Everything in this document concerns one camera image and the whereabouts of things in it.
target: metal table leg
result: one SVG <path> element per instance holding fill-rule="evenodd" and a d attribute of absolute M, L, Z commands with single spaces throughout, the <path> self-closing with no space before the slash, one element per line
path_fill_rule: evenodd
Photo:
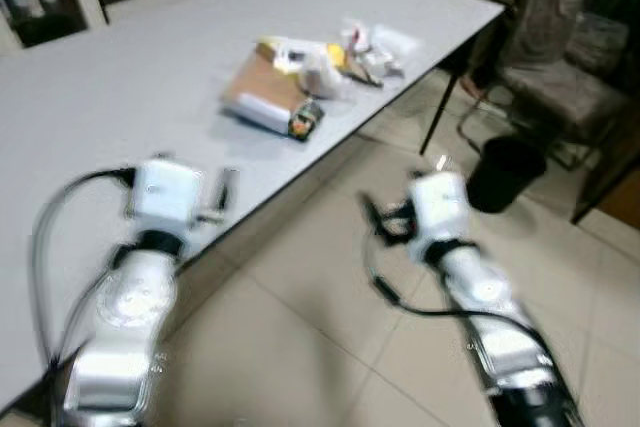
<path fill-rule="evenodd" d="M 436 110 L 436 115 L 431 121 L 431 126 L 429 127 L 429 132 L 427 132 L 427 136 L 422 143 L 422 147 L 420 147 L 420 155 L 424 155 L 427 150 L 427 146 L 429 145 L 429 141 L 436 129 L 438 128 L 438 123 L 440 122 L 440 117 L 442 117 L 442 113 L 444 112 L 447 103 L 449 103 L 449 98 L 451 97 L 451 93 L 453 92 L 453 88 L 456 86 L 456 82 L 458 82 L 458 76 L 455 74 L 451 74 L 449 78 L 449 84 L 447 85 L 447 89 L 444 91 L 444 95 L 442 96 L 442 100 L 440 101 L 440 105 L 438 105 L 438 110 Z"/>

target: tiled floor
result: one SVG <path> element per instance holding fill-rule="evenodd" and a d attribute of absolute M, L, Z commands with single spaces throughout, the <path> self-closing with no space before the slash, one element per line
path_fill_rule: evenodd
<path fill-rule="evenodd" d="M 157 425 L 495 425 L 455 323 L 387 307 L 361 259 L 358 190 L 396 201 L 407 170 L 442 153 L 462 171 L 476 161 L 454 133 L 459 92 L 427 156 L 414 153 L 445 80 L 431 76 L 195 267 L 226 262 L 233 273 L 168 342 Z M 495 127 L 481 121 L 474 133 Z M 472 234 L 519 285 L 587 425 L 637 427 L 640 266 L 550 210 L 554 188 L 546 179 L 503 215 L 474 213 Z M 402 249 L 378 264 L 405 296 L 442 306 L 432 275 Z"/>

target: trash can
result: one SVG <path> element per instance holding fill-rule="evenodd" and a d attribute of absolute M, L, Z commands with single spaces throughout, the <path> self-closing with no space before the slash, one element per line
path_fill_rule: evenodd
<path fill-rule="evenodd" d="M 469 203 L 489 214 L 503 212 L 518 195 L 547 170 L 542 152 L 517 137 L 488 141 L 482 158 L 467 181 Z"/>

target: chair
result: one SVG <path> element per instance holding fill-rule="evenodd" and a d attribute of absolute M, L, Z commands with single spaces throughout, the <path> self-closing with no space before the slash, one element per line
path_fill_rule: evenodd
<path fill-rule="evenodd" d="M 465 124 L 498 85 L 507 87 L 515 99 L 504 117 L 564 168 L 582 165 L 604 141 L 626 97 L 565 56 L 581 4 L 582 0 L 521 0 L 496 82 L 458 124 L 458 133 L 474 150 L 480 152 L 480 146 L 466 134 Z M 555 153 L 562 142 L 589 149 L 565 162 Z"/>

